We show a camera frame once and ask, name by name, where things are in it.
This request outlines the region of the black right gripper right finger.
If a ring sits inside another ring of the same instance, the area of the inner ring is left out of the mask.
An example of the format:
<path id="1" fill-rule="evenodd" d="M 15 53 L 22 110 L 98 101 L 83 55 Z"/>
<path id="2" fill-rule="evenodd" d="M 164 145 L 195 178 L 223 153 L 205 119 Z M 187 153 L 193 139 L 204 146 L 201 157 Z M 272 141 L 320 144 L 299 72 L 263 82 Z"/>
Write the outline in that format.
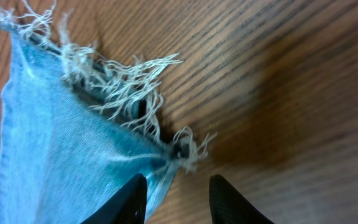
<path id="1" fill-rule="evenodd" d="M 209 206 L 213 224 L 273 224 L 221 175 L 209 180 Z"/>

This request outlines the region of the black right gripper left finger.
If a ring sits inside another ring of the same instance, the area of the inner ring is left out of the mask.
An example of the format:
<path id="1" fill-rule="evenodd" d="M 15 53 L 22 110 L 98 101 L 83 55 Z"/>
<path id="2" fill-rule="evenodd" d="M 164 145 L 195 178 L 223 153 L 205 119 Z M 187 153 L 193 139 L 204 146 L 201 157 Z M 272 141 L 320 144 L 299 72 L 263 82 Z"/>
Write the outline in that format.
<path id="1" fill-rule="evenodd" d="M 146 207 L 147 179 L 136 174 L 81 224 L 144 224 Z"/>

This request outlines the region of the light blue denim jeans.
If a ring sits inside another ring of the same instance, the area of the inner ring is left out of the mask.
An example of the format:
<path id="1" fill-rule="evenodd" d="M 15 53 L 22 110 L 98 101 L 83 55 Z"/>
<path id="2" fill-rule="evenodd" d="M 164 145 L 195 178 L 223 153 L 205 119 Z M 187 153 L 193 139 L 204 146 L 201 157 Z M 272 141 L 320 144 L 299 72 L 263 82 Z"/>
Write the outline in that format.
<path id="1" fill-rule="evenodd" d="M 213 138 L 197 143 L 184 127 L 161 140 L 158 76 L 178 59 L 105 59 L 95 44 L 70 40 L 66 17 L 54 43 L 52 14 L 0 6 L 12 46 L 1 92 L 0 223 L 82 223 L 136 174 L 147 179 L 146 221 L 177 170 L 195 171 Z"/>

